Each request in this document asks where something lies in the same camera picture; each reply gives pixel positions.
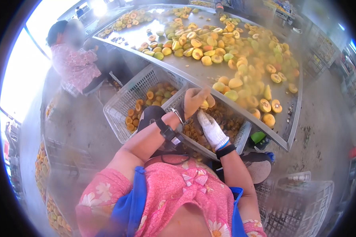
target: bracelet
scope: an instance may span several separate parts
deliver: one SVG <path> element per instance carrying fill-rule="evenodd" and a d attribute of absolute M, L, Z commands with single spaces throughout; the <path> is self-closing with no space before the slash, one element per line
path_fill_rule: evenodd
<path fill-rule="evenodd" d="M 173 107 L 170 107 L 170 110 L 173 111 L 173 112 L 178 116 L 178 118 L 179 118 L 181 124 L 184 126 L 185 123 L 182 121 L 182 118 L 180 117 L 180 115 L 178 114 L 178 112 L 176 111 L 176 109 L 173 108 Z"/>
<path fill-rule="evenodd" d="M 236 150 L 236 147 L 235 145 L 231 144 L 221 150 L 217 150 L 215 153 L 216 153 L 216 157 L 218 160 L 220 160 L 221 157 L 231 153 L 232 151 Z"/>

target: green object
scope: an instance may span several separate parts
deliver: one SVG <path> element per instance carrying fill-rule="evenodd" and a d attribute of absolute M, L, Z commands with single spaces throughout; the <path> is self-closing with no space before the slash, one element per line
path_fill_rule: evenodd
<path fill-rule="evenodd" d="M 251 135 L 251 139 L 254 142 L 254 144 L 259 143 L 265 137 L 266 137 L 266 135 L 263 132 L 255 132 L 254 134 Z"/>

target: blue apron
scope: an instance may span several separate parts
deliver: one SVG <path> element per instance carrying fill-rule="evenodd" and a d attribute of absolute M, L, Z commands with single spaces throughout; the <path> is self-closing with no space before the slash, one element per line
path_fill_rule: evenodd
<path fill-rule="evenodd" d="M 147 181 L 145 170 L 141 166 L 135 168 L 133 189 L 117 201 L 105 229 L 99 231 L 96 237 L 133 237 L 141 222 L 147 200 Z M 230 187 L 237 194 L 232 214 L 232 236 L 246 237 L 244 226 L 237 204 L 242 196 L 242 188 Z"/>

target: black hair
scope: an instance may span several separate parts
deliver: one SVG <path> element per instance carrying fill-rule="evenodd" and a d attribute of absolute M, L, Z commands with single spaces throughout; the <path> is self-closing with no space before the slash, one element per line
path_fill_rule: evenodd
<path fill-rule="evenodd" d="M 63 34 L 64 30 L 66 29 L 67 23 L 68 21 L 65 20 L 57 21 L 54 25 L 52 25 L 52 27 L 50 27 L 49 33 L 47 34 L 46 38 L 47 45 L 49 45 L 49 47 L 56 43 L 58 33 Z"/>

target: pink shirt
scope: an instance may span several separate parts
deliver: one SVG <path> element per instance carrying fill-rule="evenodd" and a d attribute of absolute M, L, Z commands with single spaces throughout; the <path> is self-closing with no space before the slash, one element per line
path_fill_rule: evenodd
<path fill-rule="evenodd" d="M 164 156 L 170 163 L 185 159 L 180 155 Z M 208 166 L 190 159 L 180 165 L 154 163 L 145 170 L 147 200 L 136 237 L 159 234 L 185 203 L 201 209 L 212 236 L 232 235 L 233 194 Z M 81 235 L 95 236 L 106 224 L 117 200 L 132 188 L 129 180 L 114 169 L 97 173 L 76 206 Z M 261 222 L 243 220 L 243 223 L 248 236 L 266 237 Z"/>
<path fill-rule="evenodd" d="M 73 51 L 66 44 L 51 47 L 52 64 L 64 83 L 72 84 L 79 92 L 90 84 L 101 72 L 93 63 L 98 58 L 93 50 Z"/>

